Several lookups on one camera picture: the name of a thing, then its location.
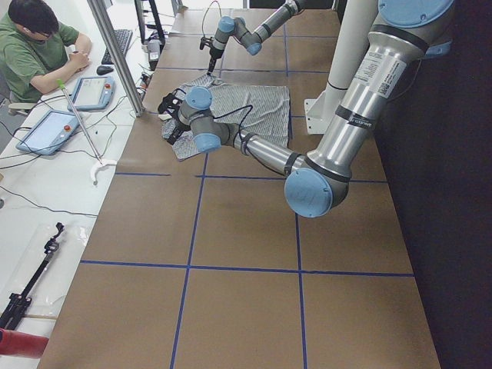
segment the man's hand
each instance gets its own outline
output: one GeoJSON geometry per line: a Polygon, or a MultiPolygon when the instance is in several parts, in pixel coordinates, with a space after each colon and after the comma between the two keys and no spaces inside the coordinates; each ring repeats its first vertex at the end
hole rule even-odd
{"type": "Polygon", "coordinates": [[[83,70],[91,62],[88,54],[82,52],[72,52],[71,54],[68,54],[68,57],[70,58],[69,62],[73,63],[77,67],[77,71],[83,70]]]}

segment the dark wall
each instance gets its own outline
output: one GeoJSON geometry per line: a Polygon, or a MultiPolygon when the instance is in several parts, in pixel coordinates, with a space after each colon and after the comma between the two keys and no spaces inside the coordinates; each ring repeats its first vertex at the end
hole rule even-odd
{"type": "MultiPolygon", "coordinates": [[[[250,8],[280,8],[285,1],[283,0],[250,0],[250,8]]],[[[332,0],[307,0],[307,9],[328,9],[333,4],[332,0]]]]}
{"type": "Polygon", "coordinates": [[[451,53],[375,132],[442,369],[492,368],[491,20],[458,2],[451,53]]]}

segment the red cylinder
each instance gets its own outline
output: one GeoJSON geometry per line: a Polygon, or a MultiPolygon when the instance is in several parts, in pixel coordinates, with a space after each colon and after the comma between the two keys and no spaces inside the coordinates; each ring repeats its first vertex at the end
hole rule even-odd
{"type": "Polygon", "coordinates": [[[47,344],[46,337],[0,328],[0,355],[38,359],[43,355],[47,344]]]}

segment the white label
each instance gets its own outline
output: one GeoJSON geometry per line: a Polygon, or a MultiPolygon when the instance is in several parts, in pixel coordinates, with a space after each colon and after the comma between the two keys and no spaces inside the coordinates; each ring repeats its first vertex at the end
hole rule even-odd
{"type": "Polygon", "coordinates": [[[373,93],[388,98],[406,67],[406,63],[391,55],[368,52],[354,79],[373,93]]]}

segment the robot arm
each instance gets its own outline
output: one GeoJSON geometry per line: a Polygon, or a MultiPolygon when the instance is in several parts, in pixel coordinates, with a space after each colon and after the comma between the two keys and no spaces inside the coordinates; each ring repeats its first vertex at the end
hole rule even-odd
{"type": "Polygon", "coordinates": [[[374,129],[403,71],[426,55],[451,22],[453,0],[417,3],[380,2],[364,60],[320,144],[306,155],[278,147],[240,125],[214,121],[209,110],[212,97],[203,87],[190,90],[175,116],[187,130],[191,129],[200,152],[217,150],[222,145],[241,150],[287,177],[284,193],[296,213],[307,218],[322,216],[347,195],[351,162],[374,129]]]}
{"type": "Polygon", "coordinates": [[[210,62],[207,74],[211,75],[214,71],[215,63],[222,58],[225,46],[231,36],[236,38],[251,55],[256,55],[261,50],[261,44],[286,21],[298,15],[305,8],[306,2],[307,0],[287,0],[264,23],[259,25],[253,33],[248,31],[243,18],[222,17],[218,23],[215,36],[213,38],[201,38],[200,49],[203,50],[204,46],[210,48],[210,62]]]}

